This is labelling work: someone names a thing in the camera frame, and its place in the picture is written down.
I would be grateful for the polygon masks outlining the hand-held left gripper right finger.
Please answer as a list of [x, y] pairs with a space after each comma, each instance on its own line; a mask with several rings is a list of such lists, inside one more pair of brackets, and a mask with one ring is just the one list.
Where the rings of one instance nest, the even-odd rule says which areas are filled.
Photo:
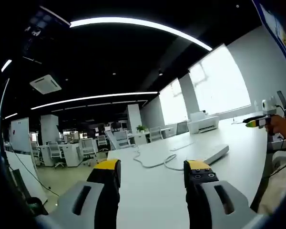
[[202, 161], [184, 161], [184, 186], [191, 229], [259, 229], [267, 220], [249, 207], [243, 193], [220, 181]]

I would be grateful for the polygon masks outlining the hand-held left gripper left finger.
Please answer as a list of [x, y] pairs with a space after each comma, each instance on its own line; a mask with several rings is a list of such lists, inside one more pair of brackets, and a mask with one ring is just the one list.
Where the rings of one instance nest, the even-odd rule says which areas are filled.
[[114, 229], [120, 202], [121, 161], [98, 163], [86, 181], [58, 198], [54, 211], [36, 217], [41, 229]]

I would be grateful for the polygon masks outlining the person's right hand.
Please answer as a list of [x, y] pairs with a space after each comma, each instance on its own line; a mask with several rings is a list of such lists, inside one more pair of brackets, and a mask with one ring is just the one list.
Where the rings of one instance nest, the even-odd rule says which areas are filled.
[[281, 116], [272, 116], [270, 123], [265, 125], [265, 129], [268, 133], [280, 133], [286, 139], [286, 119]]

